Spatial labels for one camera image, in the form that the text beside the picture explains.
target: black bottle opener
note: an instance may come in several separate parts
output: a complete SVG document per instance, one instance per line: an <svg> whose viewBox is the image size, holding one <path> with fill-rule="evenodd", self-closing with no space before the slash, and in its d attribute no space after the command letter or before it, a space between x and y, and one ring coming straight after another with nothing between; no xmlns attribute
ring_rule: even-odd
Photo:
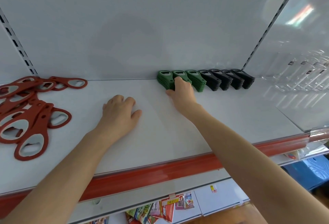
<svg viewBox="0 0 329 224"><path fill-rule="evenodd" d="M226 75L223 71L221 71L219 69L210 69L209 71L222 81L222 83L220 83L220 88L223 91L226 91L228 89L228 87L230 87L230 84L232 83L233 78Z"/></svg>
<svg viewBox="0 0 329 224"><path fill-rule="evenodd" d="M252 83L255 81L255 78L253 76L250 76L248 73L240 69L232 69L231 71L235 73L237 76L239 76L240 78L245 80L242 85L244 89L249 89Z"/></svg>
<svg viewBox="0 0 329 224"><path fill-rule="evenodd" d="M222 70L222 72L224 72L227 76L233 79L231 86L234 89L239 90L242 87L245 81L243 78L237 76L235 73L231 72L230 70Z"/></svg>
<svg viewBox="0 0 329 224"><path fill-rule="evenodd" d="M220 87L221 80L217 78L215 75L213 75L208 70L199 70L199 73L201 74L202 78L206 80L206 85L212 89L213 91L217 91Z"/></svg>

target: price tag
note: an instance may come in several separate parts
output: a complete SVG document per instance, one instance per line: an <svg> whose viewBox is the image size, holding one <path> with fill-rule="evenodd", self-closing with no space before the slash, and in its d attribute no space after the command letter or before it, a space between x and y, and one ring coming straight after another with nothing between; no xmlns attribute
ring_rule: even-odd
<svg viewBox="0 0 329 224"><path fill-rule="evenodd" d="M183 194L181 194L181 195L171 194L168 199L162 200L161 204L162 204L162 206L165 206L165 205L169 205L169 204L179 202L182 199L183 199Z"/></svg>
<svg viewBox="0 0 329 224"><path fill-rule="evenodd" d="M210 189L212 193L217 193L216 185L210 185Z"/></svg>

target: blue plastic object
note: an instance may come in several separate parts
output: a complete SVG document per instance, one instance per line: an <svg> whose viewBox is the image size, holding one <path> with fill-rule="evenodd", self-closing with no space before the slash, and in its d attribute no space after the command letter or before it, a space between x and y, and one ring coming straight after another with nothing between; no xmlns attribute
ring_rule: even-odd
<svg viewBox="0 0 329 224"><path fill-rule="evenodd" d="M283 166L303 188L312 190L329 181L329 160L324 155Z"/></svg>

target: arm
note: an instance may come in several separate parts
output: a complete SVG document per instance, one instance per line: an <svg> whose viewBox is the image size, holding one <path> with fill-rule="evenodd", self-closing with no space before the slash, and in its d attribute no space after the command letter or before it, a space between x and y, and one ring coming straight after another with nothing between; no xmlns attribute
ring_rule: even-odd
<svg viewBox="0 0 329 224"><path fill-rule="evenodd" d="M266 155L197 104L190 83L177 77L175 88L166 93L176 109L197 127L269 224L328 223L329 210Z"/></svg>
<svg viewBox="0 0 329 224"><path fill-rule="evenodd" d="M136 126L142 111L131 114L134 104L121 95L104 104L96 128L1 223L67 223L102 156Z"/></svg>

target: person's right arm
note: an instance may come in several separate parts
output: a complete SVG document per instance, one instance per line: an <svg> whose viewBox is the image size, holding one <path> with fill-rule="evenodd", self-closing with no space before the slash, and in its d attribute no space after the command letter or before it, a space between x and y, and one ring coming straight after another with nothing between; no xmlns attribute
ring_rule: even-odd
<svg viewBox="0 0 329 224"><path fill-rule="evenodd" d="M277 164L197 104L190 83L167 90L175 108L200 131L234 181L269 224L329 223L329 210Z"/></svg>

